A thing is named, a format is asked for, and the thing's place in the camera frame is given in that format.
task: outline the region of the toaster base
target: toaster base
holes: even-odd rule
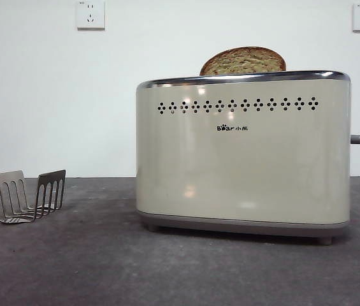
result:
[[[147,224],[150,228],[165,226],[192,230],[226,231],[230,233],[326,238],[321,239],[321,241],[342,235],[345,227],[349,223],[349,221],[335,224],[244,221],[149,214],[139,210],[138,213],[143,223]]]

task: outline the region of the cream toaster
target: cream toaster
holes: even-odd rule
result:
[[[350,78],[284,71],[136,92],[136,207],[157,226],[317,237],[350,219]]]

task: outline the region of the white wall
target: white wall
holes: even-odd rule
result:
[[[135,90],[197,75],[233,47],[272,48],[287,69],[352,78],[360,133],[360,34],[348,0],[106,2],[106,31],[77,31],[78,0],[0,0],[0,171],[135,176]],[[360,146],[351,169],[360,175]]]

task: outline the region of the concrete surface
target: concrete surface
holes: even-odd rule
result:
[[[32,200],[35,180],[28,180]],[[147,231],[133,178],[69,178],[62,210],[0,224],[0,305],[360,305],[360,177],[333,245]]]

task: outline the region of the toaster foot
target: toaster foot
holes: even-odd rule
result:
[[[317,240],[321,245],[331,245],[333,242],[333,237],[319,237]]]

